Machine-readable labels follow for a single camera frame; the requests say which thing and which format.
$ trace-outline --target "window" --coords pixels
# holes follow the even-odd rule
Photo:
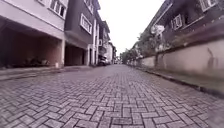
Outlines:
[[[89,33],[92,34],[92,24],[89,22],[89,20],[81,14],[81,21],[80,25]]]
[[[99,41],[99,46],[102,46],[102,45],[103,45],[103,41],[100,40],[100,41]]]
[[[205,12],[217,4],[217,0],[200,0],[201,8]]]
[[[50,8],[59,16],[64,17],[66,8],[59,0],[52,0]]]
[[[182,27],[183,23],[182,23],[182,19],[181,19],[181,15],[179,14],[178,16],[176,16],[172,21],[171,21],[171,27],[174,30],[177,30],[178,28]]]
[[[93,3],[92,0],[84,0],[86,6],[88,7],[89,11],[93,14]]]

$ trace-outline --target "brick pavement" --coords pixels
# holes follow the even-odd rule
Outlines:
[[[0,83],[0,128],[223,128],[223,106],[123,65]]]

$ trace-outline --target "sidewalk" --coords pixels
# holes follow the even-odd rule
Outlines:
[[[17,68],[0,70],[0,81],[22,79],[28,77],[37,77],[41,75],[49,75],[71,71],[85,71],[92,69],[89,66],[69,66],[63,68],[40,67],[40,68]]]
[[[146,68],[137,68],[137,69],[179,84],[193,87],[201,92],[205,92],[220,98],[224,98],[224,80],[222,79],[190,76],[156,69],[146,69]]]

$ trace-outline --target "parked car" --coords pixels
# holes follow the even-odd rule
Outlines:
[[[98,62],[98,66],[106,66],[107,65],[107,59],[101,58]]]

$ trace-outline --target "white building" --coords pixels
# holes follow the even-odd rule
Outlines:
[[[113,63],[113,44],[109,42],[106,45],[106,48],[107,48],[107,52],[106,52],[107,60],[110,64],[112,64]]]
[[[62,66],[67,5],[68,0],[1,0],[0,67],[20,67],[34,58]]]

